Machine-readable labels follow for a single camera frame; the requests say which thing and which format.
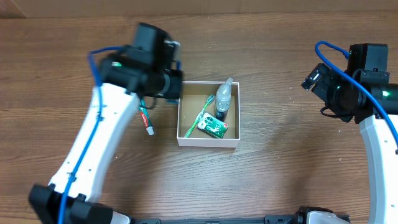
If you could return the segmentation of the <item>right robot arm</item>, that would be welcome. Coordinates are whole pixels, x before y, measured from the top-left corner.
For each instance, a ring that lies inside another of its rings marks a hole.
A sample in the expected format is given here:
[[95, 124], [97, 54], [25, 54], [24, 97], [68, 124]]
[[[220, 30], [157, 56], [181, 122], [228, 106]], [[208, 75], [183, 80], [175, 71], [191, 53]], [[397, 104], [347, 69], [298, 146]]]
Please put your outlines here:
[[302, 82], [324, 102], [322, 115], [359, 125], [368, 160], [369, 223], [397, 223], [397, 84], [390, 83], [386, 44], [348, 51], [315, 44], [319, 63]]

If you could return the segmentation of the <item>green soap packet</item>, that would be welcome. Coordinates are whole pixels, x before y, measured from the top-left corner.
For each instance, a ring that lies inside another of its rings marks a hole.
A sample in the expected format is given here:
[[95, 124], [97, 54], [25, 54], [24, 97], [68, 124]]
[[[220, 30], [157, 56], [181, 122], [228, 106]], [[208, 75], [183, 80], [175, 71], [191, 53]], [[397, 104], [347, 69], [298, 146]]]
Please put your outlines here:
[[222, 139], [228, 130], [228, 124], [218, 120], [209, 113], [204, 113], [198, 122], [197, 128], [213, 138]]

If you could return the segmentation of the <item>clear bottle dark liquid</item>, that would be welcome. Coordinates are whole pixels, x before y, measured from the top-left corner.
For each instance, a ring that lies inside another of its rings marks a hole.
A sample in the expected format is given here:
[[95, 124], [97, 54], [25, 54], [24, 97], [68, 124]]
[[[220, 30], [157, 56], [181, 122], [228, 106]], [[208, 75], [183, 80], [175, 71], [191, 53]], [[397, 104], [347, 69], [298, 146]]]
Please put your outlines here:
[[216, 92], [215, 99], [215, 117], [224, 121], [229, 110], [231, 103], [231, 90], [233, 79], [229, 77]]

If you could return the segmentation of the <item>green white toothbrush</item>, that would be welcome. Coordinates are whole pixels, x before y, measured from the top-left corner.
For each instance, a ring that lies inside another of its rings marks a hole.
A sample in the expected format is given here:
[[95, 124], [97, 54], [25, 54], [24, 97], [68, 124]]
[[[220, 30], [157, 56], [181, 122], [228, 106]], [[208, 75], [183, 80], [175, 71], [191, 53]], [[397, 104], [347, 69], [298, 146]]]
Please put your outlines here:
[[212, 102], [214, 102], [215, 100], [215, 95], [209, 95], [205, 105], [203, 106], [203, 108], [201, 109], [201, 111], [198, 113], [197, 117], [195, 118], [195, 121], [193, 122], [193, 124], [191, 125], [190, 129], [185, 133], [184, 137], [185, 138], [189, 138], [193, 132], [193, 130], [195, 129], [195, 127], [197, 126], [197, 124], [200, 122], [200, 120], [203, 118], [203, 115], [205, 113], [206, 108], [212, 104]]

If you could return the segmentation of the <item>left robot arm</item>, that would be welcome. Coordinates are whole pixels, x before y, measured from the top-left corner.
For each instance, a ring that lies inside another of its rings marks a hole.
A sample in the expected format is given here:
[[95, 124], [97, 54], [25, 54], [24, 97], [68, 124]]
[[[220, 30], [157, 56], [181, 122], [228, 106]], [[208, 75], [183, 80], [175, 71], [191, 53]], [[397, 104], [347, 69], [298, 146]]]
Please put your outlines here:
[[180, 98], [179, 45], [166, 31], [140, 23], [131, 44], [101, 49], [99, 62], [95, 52], [88, 54], [95, 85], [85, 120], [49, 184], [34, 185], [29, 194], [42, 223], [133, 222], [99, 199], [109, 164], [143, 98]]

